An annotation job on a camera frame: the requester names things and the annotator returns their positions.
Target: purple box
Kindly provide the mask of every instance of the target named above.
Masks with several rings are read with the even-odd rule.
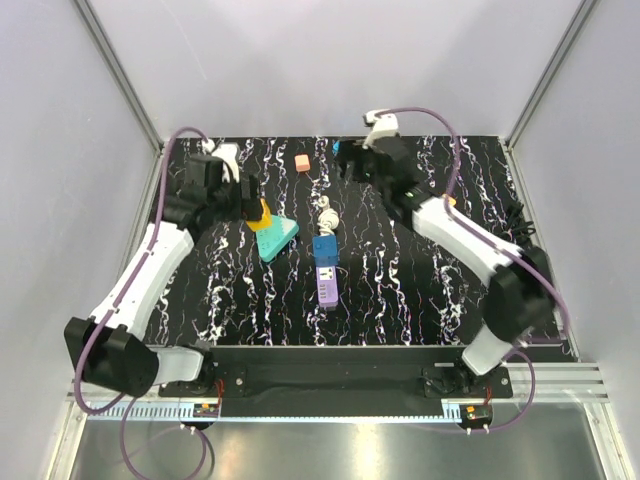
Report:
[[[316,267],[316,281],[318,284],[318,304],[322,308],[338,306],[338,278],[336,267]]]

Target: black marble tabletop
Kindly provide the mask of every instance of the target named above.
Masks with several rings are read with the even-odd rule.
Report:
[[[405,137],[435,191],[451,171],[448,137]],[[241,168],[257,174],[272,213],[298,222],[300,232],[266,264],[244,222],[204,235],[156,304],[145,341],[189,345],[434,345],[468,343],[479,330],[483,285],[457,259],[386,215],[369,186],[339,177],[331,137],[227,138],[240,145]],[[518,198],[495,137],[462,139],[456,208],[500,234]],[[184,139],[171,155],[170,177],[184,175],[184,158],[201,151]],[[306,153],[311,170],[295,170]],[[318,307],[312,238],[321,195],[340,215],[338,285],[334,311]],[[557,329],[547,325],[554,335]]]

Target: robotic arm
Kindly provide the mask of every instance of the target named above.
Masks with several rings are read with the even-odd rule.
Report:
[[[155,241],[155,225],[149,224],[141,247],[107,298],[88,319],[69,321],[65,341],[77,368],[97,322],[113,310],[87,357],[84,381],[134,397],[178,380],[213,383],[207,382],[213,372],[203,369],[199,351],[146,346],[142,340],[154,305],[201,235],[216,221],[262,217],[258,181],[240,176],[239,151],[236,144],[223,143],[211,156],[189,156],[184,184],[165,199]]]
[[[510,257],[523,259],[551,282],[548,258],[538,247],[525,251],[497,238],[455,209],[449,213],[445,205],[449,199],[416,180],[415,159],[398,133],[396,116],[380,112],[364,116],[371,128],[364,140],[340,142],[336,161],[343,177],[353,164],[352,179],[370,183],[393,220],[447,249],[487,286],[485,325],[464,350],[452,375],[442,379],[447,384],[443,390],[464,391],[497,367],[520,336],[553,319],[553,299]]]

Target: white rope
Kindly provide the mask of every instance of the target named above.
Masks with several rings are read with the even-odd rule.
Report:
[[[329,206],[329,197],[326,195],[320,197],[318,206],[322,208],[322,212],[318,217],[320,235],[335,235],[333,231],[338,228],[338,224],[340,223],[338,212]]]

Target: reflective metal surface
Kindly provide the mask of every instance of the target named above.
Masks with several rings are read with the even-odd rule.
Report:
[[[496,423],[516,413],[511,405],[496,409]],[[129,450],[166,426],[131,422]],[[133,478],[122,462],[116,463],[118,429],[118,422],[87,422],[71,478]],[[202,479],[605,478],[586,417],[576,405],[534,405],[514,428],[488,436],[441,434],[410,425],[220,423],[206,432],[216,465],[211,473],[208,461],[198,477]],[[200,453],[196,438],[175,432],[136,455],[133,462],[154,480],[183,478]]]

